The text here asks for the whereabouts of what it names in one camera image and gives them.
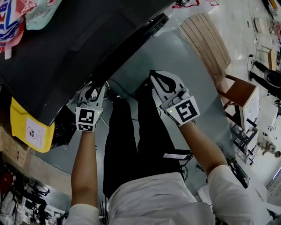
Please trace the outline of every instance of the yellow box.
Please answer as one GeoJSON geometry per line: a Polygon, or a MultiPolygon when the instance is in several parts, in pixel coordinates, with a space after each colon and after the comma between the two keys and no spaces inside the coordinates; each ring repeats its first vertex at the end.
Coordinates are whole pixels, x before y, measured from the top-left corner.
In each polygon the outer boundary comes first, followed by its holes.
{"type": "Polygon", "coordinates": [[[11,104],[12,135],[38,152],[50,150],[55,124],[50,127],[34,119],[14,98],[11,104]]]}

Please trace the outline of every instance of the wooden crate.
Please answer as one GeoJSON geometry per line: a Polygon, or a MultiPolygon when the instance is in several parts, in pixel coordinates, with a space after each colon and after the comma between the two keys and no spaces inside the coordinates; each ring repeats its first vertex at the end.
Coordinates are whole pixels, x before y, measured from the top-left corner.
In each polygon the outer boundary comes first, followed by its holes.
{"type": "Polygon", "coordinates": [[[231,58],[208,14],[189,17],[181,24],[180,30],[203,61],[215,86],[219,87],[231,58]]]}

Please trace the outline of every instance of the white shirt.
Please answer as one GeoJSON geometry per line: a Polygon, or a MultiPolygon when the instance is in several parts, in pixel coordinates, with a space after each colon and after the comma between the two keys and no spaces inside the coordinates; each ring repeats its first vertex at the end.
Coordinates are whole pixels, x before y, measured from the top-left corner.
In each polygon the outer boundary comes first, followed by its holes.
{"type": "MultiPolygon", "coordinates": [[[[254,224],[255,204],[227,166],[208,176],[213,212],[196,202],[179,173],[160,174],[121,185],[111,196],[111,225],[213,225],[215,217],[229,225],[254,224]]],[[[64,225],[99,225],[96,207],[72,206],[64,225]]]]}
{"type": "Polygon", "coordinates": [[[268,136],[263,136],[262,141],[259,142],[259,146],[271,154],[276,153],[276,145],[269,139],[268,136]]]}

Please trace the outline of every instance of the pink package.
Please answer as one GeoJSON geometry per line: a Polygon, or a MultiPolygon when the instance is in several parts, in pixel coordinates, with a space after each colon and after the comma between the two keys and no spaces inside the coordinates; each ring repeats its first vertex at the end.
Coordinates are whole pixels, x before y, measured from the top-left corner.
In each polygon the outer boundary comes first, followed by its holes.
{"type": "Polygon", "coordinates": [[[0,0],[0,53],[11,51],[23,35],[23,15],[37,7],[34,0],[0,0]]]}

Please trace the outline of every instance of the sleeve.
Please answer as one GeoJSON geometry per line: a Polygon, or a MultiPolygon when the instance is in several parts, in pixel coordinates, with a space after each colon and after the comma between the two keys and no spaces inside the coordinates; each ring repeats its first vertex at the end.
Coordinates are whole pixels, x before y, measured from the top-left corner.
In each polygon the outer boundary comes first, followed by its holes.
{"type": "Polygon", "coordinates": [[[63,225],[100,225],[99,210],[90,205],[77,204],[70,208],[68,218],[63,225]]]}
{"type": "Polygon", "coordinates": [[[254,224],[255,202],[228,166],[218,166],[208,176],[213,212],[228,225],[254,224]]]}

